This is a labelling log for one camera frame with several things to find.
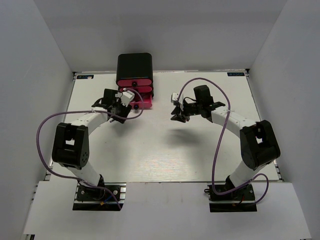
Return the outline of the pink top drawer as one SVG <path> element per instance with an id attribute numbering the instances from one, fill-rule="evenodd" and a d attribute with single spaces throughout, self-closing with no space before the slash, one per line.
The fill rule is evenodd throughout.
<path id="1" fill-rule="evenodd" d="M 124 78 L 118 80 L 116 83 L 119 87 L 140 87 L 149 86 L 153 81 L 149 78 Z"/>

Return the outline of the pink bottom drawer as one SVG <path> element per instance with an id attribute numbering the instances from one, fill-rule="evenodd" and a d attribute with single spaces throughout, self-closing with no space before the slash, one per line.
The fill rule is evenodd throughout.
<path id="1" fill-rule="evenodd" d="M 152 107 L 152 98 L 153 96 L 149 93 L 142 94 L 142 99 L 136 94 L 134 99 L 130 102 L 130 105 L 134 110 L 139 109 L 150 109 Z"/>

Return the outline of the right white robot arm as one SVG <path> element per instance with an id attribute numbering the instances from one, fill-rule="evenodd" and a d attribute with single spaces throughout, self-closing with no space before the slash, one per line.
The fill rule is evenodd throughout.
<path id="1" fill-rule="evenodd" d="M 254 121 L 231 111 L 228 104 L 214 101 L 207 85 L 194 89 L 195 100 L 188 103 L 181 93 L 174 92 L 171 102 L 175 106 L 171 120 L 186 123 L 191 116 L 200 115 L 209 122 L 222 126 L 240 140 L 242 161 L 225 180 L 225 189 L 219 195 L 236 200 L 244 187 L 261 176 L 260 170 L 281 155 L 273 127 L 267 120 Z"/>

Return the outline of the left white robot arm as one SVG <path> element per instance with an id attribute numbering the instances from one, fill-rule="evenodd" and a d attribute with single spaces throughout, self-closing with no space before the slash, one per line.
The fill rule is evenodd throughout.
<path id="1" fill-rule="evenodd" d="M 124 123 L 134 97 L 130 90 L 105 89 L 103 97 L 94 102 L 89 113 L 71 123 L 59 123 L 56 127 L 52 160 L 67 168 L 80 181 L 88 183 L 88 193 L 96 200 L 105 196 L 106 187 L 102 175 L 89 163 L 89 136 L 109 119 Z"/>

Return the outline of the black drawer cabinet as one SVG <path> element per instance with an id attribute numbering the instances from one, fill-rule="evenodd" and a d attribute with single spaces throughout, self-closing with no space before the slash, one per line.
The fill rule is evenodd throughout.
<path id="1" fill-rule="evenodd" d="M 124 53 L 118 56 L 116 69 L 116 85 L 117 81 L 120 79 L 135 78 L 148 78 L 152 80 L 152 84 L 148 86 L 152 87 L 153 91 L 140 94 L 151 94 L 152 97 L 154 97 L 153 61 L 152 55 L 150 53 Z"/>

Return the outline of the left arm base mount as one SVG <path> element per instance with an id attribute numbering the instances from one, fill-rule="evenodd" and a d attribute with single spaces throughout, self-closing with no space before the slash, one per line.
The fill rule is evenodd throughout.
<path id="1" fill-rule="evenodd" d="M 126 198 L 126 183 L 110 183 L 105 184 L 117 199 L 122 208 Z M 81 184 L 77 185 L 74 201 L 73 211 L 95 211 L 95 212 L 114 212 L 120 211 L 117 202 L 112 195 L 100 189 L 91 188 Z"/>

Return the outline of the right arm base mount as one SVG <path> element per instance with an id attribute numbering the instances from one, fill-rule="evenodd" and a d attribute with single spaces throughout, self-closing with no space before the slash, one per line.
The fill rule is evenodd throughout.
<path id="1" fill-rule="evenodd" d="M 241 213 L 256 212 L 256 198 L 251 184 L 234 192 L 217 195 L 213 191 L 212 185 L 204 189 L 208 195 L 209 210 L 211 213 Z"/>

